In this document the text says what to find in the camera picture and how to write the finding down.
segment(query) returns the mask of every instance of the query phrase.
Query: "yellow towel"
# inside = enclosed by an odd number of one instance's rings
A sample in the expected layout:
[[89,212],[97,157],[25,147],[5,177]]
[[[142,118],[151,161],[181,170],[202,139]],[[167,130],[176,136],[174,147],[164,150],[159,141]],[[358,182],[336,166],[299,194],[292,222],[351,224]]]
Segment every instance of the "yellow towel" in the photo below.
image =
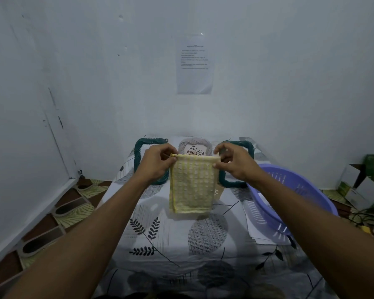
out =
[[212,209],[219,156],[176,155],[170,167],[169,209],[175,213],[207,213]]

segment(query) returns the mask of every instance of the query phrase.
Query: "plastic basket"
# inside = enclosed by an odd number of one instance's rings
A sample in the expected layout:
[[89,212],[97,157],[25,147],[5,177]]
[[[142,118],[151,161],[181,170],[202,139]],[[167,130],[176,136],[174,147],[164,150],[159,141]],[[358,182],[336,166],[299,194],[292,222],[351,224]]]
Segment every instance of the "plastic basket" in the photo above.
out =
[[[295,193],[307,199],[310,199],[322,209],[329,211],[334,215],[338,215],[337,208],[334,206],[334,204],[327,198],[327,196],[325,196],[306,178],[279,166],[270,164],[261,164],[259,166],[265,172],[269,173],[274,179],[292,189]],[[248,188],[251,192],[252,198],[256,203],[256,206],[258,207],[260,214],[267,222],[267,224],[280,233],[291,235],[291,232],[281,220],[281,218],[277,215],[277,213],[269,208],[262,200],[262,198],[258,195],[259,191],[251,187],[250,185],[248,185]]]

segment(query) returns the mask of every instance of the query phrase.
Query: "hand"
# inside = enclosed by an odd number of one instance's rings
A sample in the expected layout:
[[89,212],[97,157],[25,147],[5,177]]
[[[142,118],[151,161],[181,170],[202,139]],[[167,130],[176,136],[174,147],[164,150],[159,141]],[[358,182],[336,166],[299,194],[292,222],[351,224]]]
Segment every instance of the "hand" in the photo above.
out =
[[214,154],[220,154],[221,162],[214,163],[216,169],[229,172],[235,178],[246,183],[255,183],[263,177],[265,172],[243,147],[224,142],[216,146]]
[[143,159],[135,172],[135,177],[140,177],[149,184],[161,178],[166,170],[176,162],[170,154],[179,154],[177,149],[169,143],[151,146],[145,151]]

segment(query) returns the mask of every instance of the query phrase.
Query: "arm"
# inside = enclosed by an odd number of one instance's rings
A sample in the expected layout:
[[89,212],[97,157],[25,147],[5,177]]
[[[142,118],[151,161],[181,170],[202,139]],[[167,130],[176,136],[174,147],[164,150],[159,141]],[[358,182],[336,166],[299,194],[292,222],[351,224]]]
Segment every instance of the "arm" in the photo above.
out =
[[176,161],[163,160],[171,153],[177,150],[170,144],[151,146],[130,180],[47,248],[5,298],[91,298],[140,196]]
[[374,298],[374,238],[318,208],[265,173],[242,148],[227,149],[215,167],[258,189],[340,298]]

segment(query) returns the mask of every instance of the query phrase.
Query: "bedsheet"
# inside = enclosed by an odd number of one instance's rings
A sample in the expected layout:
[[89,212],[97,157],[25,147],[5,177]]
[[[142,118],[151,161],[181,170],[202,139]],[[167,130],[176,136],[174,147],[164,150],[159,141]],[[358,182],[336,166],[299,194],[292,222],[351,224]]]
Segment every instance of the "bedsheet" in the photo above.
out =
[[[255,161],[269,163],[250,137],[163,138],[194,155],[213,155],[224,140],[248,140]],[[100,205],[130,179],[133,166],[132,150]],[[219,200],[209,215],[170,212],[169,190],[169,180],[151,185],[138,201],[100,283],[109,295],[174,290],[194,298],[335,298],[299,246],[259,245],[249,236],[243,209],[248,189],[217,185]]]

